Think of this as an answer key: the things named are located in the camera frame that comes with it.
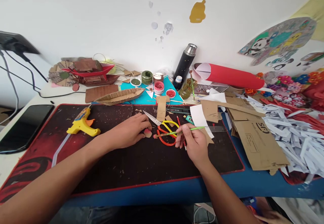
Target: blue paper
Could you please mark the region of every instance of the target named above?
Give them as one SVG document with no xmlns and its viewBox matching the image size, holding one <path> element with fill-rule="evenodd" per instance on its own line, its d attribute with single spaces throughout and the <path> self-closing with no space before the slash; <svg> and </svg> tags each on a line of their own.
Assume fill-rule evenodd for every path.
<svg viewBox="0 0 324 224">
<path fill-rule="evenodd" d="M 179 93 L 176 91 L 176 89 L 174 88 L 173 84 L 170 82 L 169 78 L 166 76 L 164 77 L 164 92 L 162 93 L 162 96 L 165 96 L 166 94 L 166 91 L 168 89 L 173 89 L 175 91 L 175 97 L 172 98 L 171 100 L 175 100 L 175 101 L 183 101 L 182 98 L 179 96 Z M 148 89 L 146 89 L 148 85 L 144 85 L 144 84 L 141 84 L 141 88 L 145 88 L 146 91 L 148 91 Z M 126 89 L 131 89 L 131 88 L 135 88 L 134 86 L 132 86 L 130 83 L 122 83 L 121 86 L 120 86 L 121 90 L 126 90 Z M 137 99 L 135 99 L 135 102 L 134 100 L 132 101 L 129 101 L 129 102 L 125 102 L 123 104 L 138 104 L 138 105 L 141 105 L 141 104 L 153 104 L 155 105 L 156 104 L 156 99 L 154 99 L 156 97 L 156 95 L 154 94 L 153 98 L 150 98 L 150 96 L 147 94 L 147 92 L 143 92 L 141 94 L 141 96 Z M 170 105 L 179 105 L 180 103 L 179 102 L 170 102 Z"/>
</svg>

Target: black desk mat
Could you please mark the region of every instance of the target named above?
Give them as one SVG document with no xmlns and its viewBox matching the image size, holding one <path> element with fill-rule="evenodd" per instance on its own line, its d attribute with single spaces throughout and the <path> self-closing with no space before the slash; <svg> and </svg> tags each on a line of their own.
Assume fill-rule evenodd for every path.
<svg viewBox="0 0 324 224">
<path fill-rule="evenodd" d="M 1 189 L 0 203 L 8 200 L 25 185 L 50 169 L 54 152 L 65 138 L 67 128 L 71 127 L 72 121 L 83 108 L 84 105 L 62 104 L 58 106 Z M 93 105 L 88 119 L 94 118 L 92 127 L 99 128 L 104 133 L 131 115 L 138 113 L 136 109 L 156 115 L 157 106 Z M 183 114 L 174 114 L 170 117 L 177 122 L 177 115 L 181 124 L 188 123 L 183 118 Z M 219 121 L 215 125 L 223 125 L 223 122 Z M 153 123 L 152 126 L 152 133 L 155 134 L 157 126 Z M 213 134 L 215 135 L 214 144 L 209 144 L 208 155 L 219 173 L 243 171 L 243 164 L 228 133 L 215 132 Z M 72 135 L 58 155 L 57 162 L 59 163 L 92 139 L 82 132 Z M 170 136 L 165 136 L 164 140 L 174 141 Z M 144 138 L 129 148 L 117 149 L 106 154 L 89 171 L 73 194 L 98 193 L 199 176 L 199 171 L 184 148 L 169 147 L 162 144 L 159 139 L 151 137 Z"/>
</svg>

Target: scissors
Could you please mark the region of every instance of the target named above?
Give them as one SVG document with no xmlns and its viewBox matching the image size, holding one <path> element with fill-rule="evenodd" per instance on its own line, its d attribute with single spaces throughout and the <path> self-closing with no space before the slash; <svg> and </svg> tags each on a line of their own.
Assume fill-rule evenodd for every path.
<svg viewBox="0 0 324 224">
<path fill-rule="evenodd" d="M 157 120 L 157 119 L 154 118 L 151 114 L 145 112 L 144 110 L 143 110 L 143 113 L 145 113 L 146 116 L 148 116 L 148 118 L 151 119 L 151 120 L 153 121 L 153 123 L 155 123 L 155 124 L 158 126 L 158 129 L 157 129 L 157 133 L 158 133 L 158 134 L 160 134 L 160 131 L 163 132 L 163 133 L 168 133 L 167 131 L 161 129 L 161 127 L 160 127 L 161 124 L 163 124 L 163 125 L 167 128 L 167 130 L 168 130 L 169 132 L 172 132 L 172 130 L 171 130 L 171 129 L 166 125 L 166 123 L 174 124 L 175 126 L 177 126 L 177 127 L 179 128 L 179 125 L 178 125 L 176 122 L 168 121 L 168 120 L 164 120 L 163 122 L 160 122 L 159 120 Z M 162 137 L 159 137 L 159 139 L 160 139 L 160 141 L 161 141 L 163 144 L 165 144 L 166 146 L 174 146 L 174 145 L 176 144 L 176 137 L 177 137 L 177 136 L 176 136 L 175 134 L 171 134 L 170 136 L 174 138 L 174 142 L 171 143 L 171 144 L 166 143 L 166 142 L 162 139 Z"/>
</svg>

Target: white wall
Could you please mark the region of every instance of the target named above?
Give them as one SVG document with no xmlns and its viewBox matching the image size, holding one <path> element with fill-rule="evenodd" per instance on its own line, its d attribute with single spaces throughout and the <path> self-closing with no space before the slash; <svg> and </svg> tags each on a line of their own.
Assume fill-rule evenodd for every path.
<svg viewBox="0 0 324 224">
<path fill-rule="evenodd" d="M 194 62 L 211 62 L 252 73 L 265 72 L 264 64 L 251 67 L 251 58 L 237 54 L 265 29 L 288 19 L 307 0 L 206 0 L 206 19 L 189 22 L 195 2 L 202 0 L 0 0 L 0 29 L 27 38 L 42 57 L 28 55 L 47 75 L 50 64 L 62 56 L 92 56 L 103 53 L 128 69 L 155 72 L 175 69 L 188 43 L 198 46 Z M 156 21 L 157 30 L 151 28 Z M 155 42 L 163 26 L 171 22 L 173 32 Z M 293 58 L 323 51 L 324 43 L 310 41 Z M 17 74 L 29 74 L 10 59 Z M 285 67 L 301 72 L 294 63 Z M 316 62 L 309 71 L 323 65 Z M 0 71 L 0 104 L 14 106 L 15 99 L 6 74 Z M 31 86 L 15 80 L 24 105 L 34 95 Z M 37 84 L 43 84 L 37 76 Z"/>
</svg>

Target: smartphone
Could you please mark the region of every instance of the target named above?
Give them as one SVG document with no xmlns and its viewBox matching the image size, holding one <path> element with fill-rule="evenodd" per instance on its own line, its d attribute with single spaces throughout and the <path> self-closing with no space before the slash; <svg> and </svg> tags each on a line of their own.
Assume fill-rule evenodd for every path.
<svg viewBox="0 0 324 224">
<path fill-rule="evenodd" d="M 0 154 L 12 154 L 27 149 L 53 109 L 54 105 L 33 105 L 27 108 L 0 141 Z"/>
</svg>

